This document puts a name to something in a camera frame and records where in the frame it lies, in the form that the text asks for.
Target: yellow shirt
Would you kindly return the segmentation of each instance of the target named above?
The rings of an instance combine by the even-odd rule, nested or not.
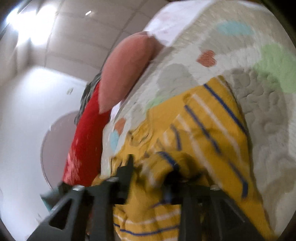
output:
[[[129,198],[113,212],[122,240],[178,239],[180,206],[160,204],[160,186],[176,166],[185,178],[206,173],[199,185],[218,184],[265,239],[274,238],[250,175],[247,128],[222,76],[149,109],[111,158],[111,175],[129,154],[136,167]]]

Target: white wall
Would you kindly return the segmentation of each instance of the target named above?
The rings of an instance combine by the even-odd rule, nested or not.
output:
[[[26,240],[48,215],[39,196],[49,191],[41,144],[58,118],[79,109],[84,88],[84,81],[42,67],[0,87],[0,215],[16,241]]]

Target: bed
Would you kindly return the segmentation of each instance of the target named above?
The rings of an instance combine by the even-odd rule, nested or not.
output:
[[[103,134],[102,175],[110,175],[110,157],[149,108],[221,74],[244,113],[257,189],[280,235],[296,210],[296,49],[290,37],[268,9],[243,1],[170,3],[145,30],[166,48],[113,108]]]

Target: patterned bedspread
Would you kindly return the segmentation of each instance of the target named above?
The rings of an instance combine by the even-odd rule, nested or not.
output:
[[[245,116],[253,172],[272,228],[296,209],[296,49],[267,10],[219,1],[165,49],[104,130],[102,174],[146,111],[223,75]]]

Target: gray cloth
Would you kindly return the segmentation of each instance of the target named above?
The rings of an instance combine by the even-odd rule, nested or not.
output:
[[[87,103],[89,102],[90,98],[92,97],[94,90],[97,86],[97,84],[100,82],[101,80],[101,74],[102,71],[100,71],[94,78],[94,80],[92,82],[90,82],[84,89],[84,92],[82,94],[81,100],[80,100],[80,109],[79,109],[79,113],[77,114],[77,116],[74,119],[74,124],[77,125],[84,110],[85,107],[87,105]]]

